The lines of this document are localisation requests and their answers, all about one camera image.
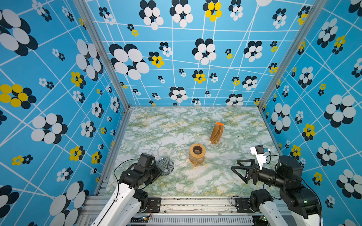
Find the wooden ring dripper holder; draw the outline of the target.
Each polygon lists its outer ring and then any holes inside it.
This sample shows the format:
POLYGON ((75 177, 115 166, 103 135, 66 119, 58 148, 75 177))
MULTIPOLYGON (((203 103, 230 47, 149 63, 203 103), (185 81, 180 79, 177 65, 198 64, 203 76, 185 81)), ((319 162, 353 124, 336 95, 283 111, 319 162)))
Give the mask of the wooden ring dripper holder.
POLYGON ((191 157, 193 158, 203 158, 206 154, 206 148, 199 143, 193 144, 190 148, 189 148, 189 154, 191 157))

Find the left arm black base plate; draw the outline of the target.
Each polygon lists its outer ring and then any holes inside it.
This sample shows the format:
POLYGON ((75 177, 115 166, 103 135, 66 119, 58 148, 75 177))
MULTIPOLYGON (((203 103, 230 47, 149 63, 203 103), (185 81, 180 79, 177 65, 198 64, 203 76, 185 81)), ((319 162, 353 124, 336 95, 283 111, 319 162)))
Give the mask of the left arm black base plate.
POLYGON ((140 202, 140 209, 138 213, 160 213, 161 198, 148 197, 136 200, 140 202))

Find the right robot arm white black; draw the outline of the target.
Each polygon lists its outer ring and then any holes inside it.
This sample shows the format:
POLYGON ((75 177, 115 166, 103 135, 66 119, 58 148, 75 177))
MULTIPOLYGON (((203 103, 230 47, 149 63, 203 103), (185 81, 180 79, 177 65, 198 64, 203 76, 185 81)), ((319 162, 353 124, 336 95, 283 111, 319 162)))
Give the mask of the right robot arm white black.
MULTIPOLYGON (((281 156, 274 169, 260 167, 254 159, 238 160, 231 170, 245 183, 262 182, 279 189, 280 197, 287 205, 298 226, 322 226, 322 206, 318 195, 302 178, 303 169, 295 158, 281 156)), ((266 189, 255 190, 247 201, 255 213, 266 217, 271 226, 286 226, 274 198, 266 189)))

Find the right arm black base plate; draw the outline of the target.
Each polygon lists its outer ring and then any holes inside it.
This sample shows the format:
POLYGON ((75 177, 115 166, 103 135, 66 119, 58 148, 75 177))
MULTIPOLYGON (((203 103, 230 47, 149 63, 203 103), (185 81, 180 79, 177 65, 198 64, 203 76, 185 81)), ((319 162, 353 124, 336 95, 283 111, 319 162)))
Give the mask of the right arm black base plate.
POLYGON ((234 198, 234 205, 236 206, 237 213, 254 213, 250 208, 249 198, 234 198))

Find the orange glass coffee carafe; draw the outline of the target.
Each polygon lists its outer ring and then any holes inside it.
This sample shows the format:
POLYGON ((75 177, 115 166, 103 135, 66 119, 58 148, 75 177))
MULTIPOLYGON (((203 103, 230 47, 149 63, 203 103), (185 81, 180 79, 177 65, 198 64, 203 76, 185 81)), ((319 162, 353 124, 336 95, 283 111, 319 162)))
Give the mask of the orange glass coffee carafe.
POLYGON ((189 160, 193 163, 194 166, 202 164, 205 160, 205 154, 189 154, 189 160))

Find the grey ribbed glass dripper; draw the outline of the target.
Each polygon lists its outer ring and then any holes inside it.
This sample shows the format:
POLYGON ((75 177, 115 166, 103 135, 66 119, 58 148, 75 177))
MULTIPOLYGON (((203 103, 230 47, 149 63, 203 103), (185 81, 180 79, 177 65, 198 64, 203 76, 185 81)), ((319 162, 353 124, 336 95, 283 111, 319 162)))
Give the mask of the grey ribbed glass dripper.
POLYGON ((171 158, 161 158, 156 165, 160 168, 162 176, 167 176, 174 170, 174 162, 171 158))

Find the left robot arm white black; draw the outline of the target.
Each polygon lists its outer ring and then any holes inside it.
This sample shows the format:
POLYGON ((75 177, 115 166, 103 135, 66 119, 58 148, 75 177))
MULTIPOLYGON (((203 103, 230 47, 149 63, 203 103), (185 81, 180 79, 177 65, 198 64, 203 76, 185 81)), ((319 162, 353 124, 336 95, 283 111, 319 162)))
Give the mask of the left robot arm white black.
POLYGON ((126 226, 147 206, 148 193, 139 187, 153 184, 161 173, 154 156, 141 154, 137 163, 122 172, 115 191, 92 225, 126 226))

